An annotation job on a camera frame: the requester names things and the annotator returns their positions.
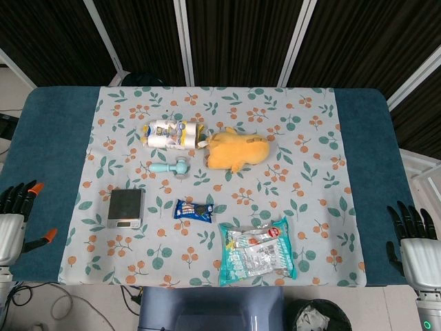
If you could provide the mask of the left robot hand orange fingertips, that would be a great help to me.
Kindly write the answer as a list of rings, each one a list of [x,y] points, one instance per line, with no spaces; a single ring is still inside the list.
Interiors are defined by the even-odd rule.
[[[58,230],[50,229],[43,237],[25,242],[25,230],[34,200],[44,188],[36,180],[10,186],[1,192],[1,268],[14,265],[27,252],[51,243]]]

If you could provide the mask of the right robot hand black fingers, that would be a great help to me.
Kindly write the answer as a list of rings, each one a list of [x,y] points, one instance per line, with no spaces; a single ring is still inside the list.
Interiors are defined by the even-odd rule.
[[[389,263],[417,292],[440,291],[440,238],[431,215],[425,210],[398,201],[399,210],[390,205],[393,229],[399,244],[396,255],[393,242],[386,242]]]

